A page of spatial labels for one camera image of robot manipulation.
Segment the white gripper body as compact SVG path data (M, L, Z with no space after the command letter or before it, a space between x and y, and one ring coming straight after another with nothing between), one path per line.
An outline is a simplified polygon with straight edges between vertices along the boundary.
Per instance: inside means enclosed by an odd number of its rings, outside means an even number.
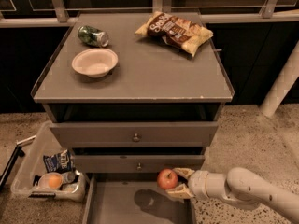
M206 200L208 198L206 192L206 178L208 171L195 171L188 179L188 187L191 193L198 200Z

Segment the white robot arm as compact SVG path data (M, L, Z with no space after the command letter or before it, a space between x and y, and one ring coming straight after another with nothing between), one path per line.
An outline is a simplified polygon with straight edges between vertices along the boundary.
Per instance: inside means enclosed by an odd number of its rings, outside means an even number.
M261 203L292 224L299 224L299 195L272 185L248 169L235 167L227 174L188 168L174 168L173 171L187 183L168 189L166 193L170 197L214 198L245 210L254 210Z

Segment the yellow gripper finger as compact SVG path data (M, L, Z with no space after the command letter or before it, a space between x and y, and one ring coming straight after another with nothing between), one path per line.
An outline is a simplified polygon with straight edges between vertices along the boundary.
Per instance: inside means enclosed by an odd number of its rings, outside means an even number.
M186 184L180 184L173 189L167 189L166 193L172 198L191 199L194 194L190 191Z
M194 173L194 170L189 169L189 168L174 168L173 171L177 175L179 175L185 179L189 179L191 177L191 175Z

